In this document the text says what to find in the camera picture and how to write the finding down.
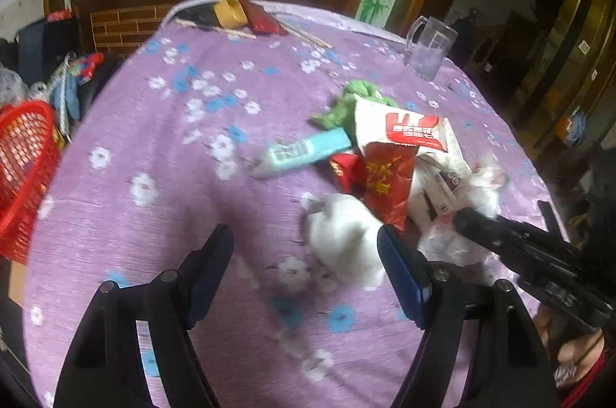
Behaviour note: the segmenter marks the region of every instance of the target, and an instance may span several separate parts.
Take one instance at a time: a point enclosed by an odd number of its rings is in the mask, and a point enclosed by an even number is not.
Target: barcode
[[[301,140],[291,145],[279,145],[272,150],[272,161],[280,163],[281,161],[292,160],[299,156],[310,154],[311,147],[306,140]]]

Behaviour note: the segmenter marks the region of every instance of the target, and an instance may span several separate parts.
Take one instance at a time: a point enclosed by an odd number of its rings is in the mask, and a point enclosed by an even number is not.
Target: green plush toy
[[[379,89],[369,81],[354,79],[344,87],[344,92],[338,97],[336,104],[326,114],[314,114],[312,120],[326,130],[342,127],[349,135],[353,144],[355,140],[355,95],[371,102],[377,102],[390,107],[398,107],[391,98],[381,95]]]

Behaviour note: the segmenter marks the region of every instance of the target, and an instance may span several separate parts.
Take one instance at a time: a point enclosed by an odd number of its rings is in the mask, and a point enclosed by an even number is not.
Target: floral tablecloth
[[[309,116],[351,79],[377,84],[402,107],[448,116],[469,163],[491,150],[509,174],[501,213],[543,225],[535,200],[549,199],[544,183],[455,65],[445,62],[427,83],[405,65],[399,38],[281,7],[335,50],[170,22],[87,115],[39,210],[28,262],[25,338],[46,406],[97,287],[149,282],[201,247],[218,222],[232,226],[235,254],[190,336],[222,406],[390,405],[421,331],[387,278],[375,291],[340,285],[304,248],[306,209],[334,184],[318,167],[270,180],[246,173],[267,145],[315,133]],[[166,406],[144,324],[139,340],[153,401]],[[469,356],[465,341],[445,406],[459,400]]]

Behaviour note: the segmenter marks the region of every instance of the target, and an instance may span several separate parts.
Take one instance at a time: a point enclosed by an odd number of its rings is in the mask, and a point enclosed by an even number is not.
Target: red plastic basket
[[[26,102],[0,116],[0,253],[25,264],[36,212],[60,161],[54,112]]]

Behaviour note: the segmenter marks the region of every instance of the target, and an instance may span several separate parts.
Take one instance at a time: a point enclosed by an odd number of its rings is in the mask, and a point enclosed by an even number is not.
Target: person
[[[477,17],[479,10],[471,8],[468,15],[460,18],[451,24],[451,28],[458,33],[452,49],[449,52],[449,58],[460,68],[469,61],[472,52],[477,47]]]

